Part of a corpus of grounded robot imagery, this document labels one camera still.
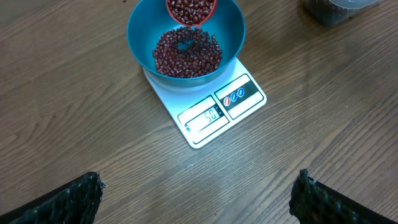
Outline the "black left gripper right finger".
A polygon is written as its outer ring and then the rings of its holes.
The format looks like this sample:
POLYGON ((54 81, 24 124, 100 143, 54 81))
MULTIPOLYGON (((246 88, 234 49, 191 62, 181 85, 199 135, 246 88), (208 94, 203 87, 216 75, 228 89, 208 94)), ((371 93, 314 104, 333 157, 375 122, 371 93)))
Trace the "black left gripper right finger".
POLYGON ((309 177, 306 169, 294 181, 289 213, 300 224, 397 224, 309 177))

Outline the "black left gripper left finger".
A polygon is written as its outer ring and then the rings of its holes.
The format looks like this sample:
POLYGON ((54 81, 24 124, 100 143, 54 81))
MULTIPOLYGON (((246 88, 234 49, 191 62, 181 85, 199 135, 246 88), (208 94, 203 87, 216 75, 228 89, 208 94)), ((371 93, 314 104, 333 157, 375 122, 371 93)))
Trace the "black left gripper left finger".
POLYGON ((97 172, 84 175, 1 215, 10 224, 92 224, 106 184, 97 172))

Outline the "orange scoop with blue handle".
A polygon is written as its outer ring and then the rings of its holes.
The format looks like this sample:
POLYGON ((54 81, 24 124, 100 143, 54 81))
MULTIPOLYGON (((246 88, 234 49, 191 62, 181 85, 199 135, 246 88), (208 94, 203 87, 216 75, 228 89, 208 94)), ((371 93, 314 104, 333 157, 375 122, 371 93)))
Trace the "orange scoop with blue handle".
POLYGON ((216 11, 217 0, 165 0, 171 18, 187 27, 200 27, 216 11))

